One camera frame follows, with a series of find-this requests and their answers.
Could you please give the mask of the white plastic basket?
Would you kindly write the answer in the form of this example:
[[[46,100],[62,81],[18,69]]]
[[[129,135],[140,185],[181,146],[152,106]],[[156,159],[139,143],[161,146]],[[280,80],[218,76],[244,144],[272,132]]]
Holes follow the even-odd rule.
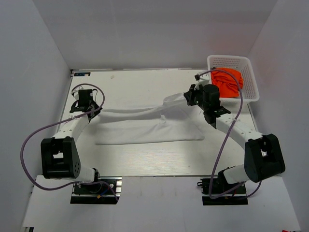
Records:
[[[210,55],[207,57],[207,67],[231,68],[241,73],[243,78],[243,104],[256,102],[259,100],[259,91],[255,80],[253,68],[247,57],[232,55]]]

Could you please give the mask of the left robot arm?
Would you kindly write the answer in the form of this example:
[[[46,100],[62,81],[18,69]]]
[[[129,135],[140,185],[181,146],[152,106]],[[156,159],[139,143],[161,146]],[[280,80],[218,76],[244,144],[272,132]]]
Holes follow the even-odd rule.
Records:
[[[69,121],[52,137],[41,142],[42,172],[46,179],[72,179],[84,182],[92,193],[101,190],[102,181],[95,168],[81,164],[76,142],[83,129],[96,117],[101,108],[93,99],[94,89],[78,87],[72,91]]]

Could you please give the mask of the white t shirt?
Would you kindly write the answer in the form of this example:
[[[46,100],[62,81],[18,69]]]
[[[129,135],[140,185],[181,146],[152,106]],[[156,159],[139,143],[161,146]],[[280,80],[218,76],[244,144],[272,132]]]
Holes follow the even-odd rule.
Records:
[[[164,98],[158,106],[104,109],[96,126],[96,145],[129,145],[205,138],[198,124],[200,110],[188,106],[183,93]]]

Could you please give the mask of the blue label sticker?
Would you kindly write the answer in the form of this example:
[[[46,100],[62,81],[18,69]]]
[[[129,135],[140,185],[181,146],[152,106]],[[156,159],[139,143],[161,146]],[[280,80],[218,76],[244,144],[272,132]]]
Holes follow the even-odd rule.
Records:
[[[90,76],[91,75],[91,72],[75,72],[74,73],[74,76],[77,76],[77,77],[84,77],[84,76]]]

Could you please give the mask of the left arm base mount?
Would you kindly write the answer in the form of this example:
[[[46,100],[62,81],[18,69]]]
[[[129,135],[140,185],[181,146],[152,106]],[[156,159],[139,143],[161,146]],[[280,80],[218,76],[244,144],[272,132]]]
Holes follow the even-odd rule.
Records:
[[[109,186],[99,183],[95,185],[74,185],[72,188],[70,204],[116,205],[117,200],[112,192],[120,198],[122,177],[100,177],[99,181],[106,182]]]

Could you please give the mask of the orange t shirt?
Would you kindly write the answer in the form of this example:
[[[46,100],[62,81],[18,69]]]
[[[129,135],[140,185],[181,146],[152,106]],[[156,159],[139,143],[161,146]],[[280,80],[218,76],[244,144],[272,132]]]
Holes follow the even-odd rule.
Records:
[[[240,89],[243,88],[242,74],[231,68],[217,68],[218,70],[226,71],[232,74],[239,83]],[[221,98],[236,98],[239,96],[239,89],[235,80],[225,72],[214,71],[211,72],[211,82],[219,88]]]

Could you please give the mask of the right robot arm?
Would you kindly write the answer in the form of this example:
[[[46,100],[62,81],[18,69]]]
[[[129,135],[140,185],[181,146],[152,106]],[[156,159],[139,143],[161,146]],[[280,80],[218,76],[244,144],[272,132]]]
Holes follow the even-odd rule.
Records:
[[[228,194],[247,181],[259,183],[285,172],[285,162],[277,136],[272,133],[261,134],[239,121],[237,116],[233,116],[221,105],[217,86],[191,85],[184,97],[189,106],[202,109],[208,124],[225,133],[225,142],[231,138],[244,150],[244,163],[221,170],[217,178],[211,177],[209,191],[219,188],[221,194]]]

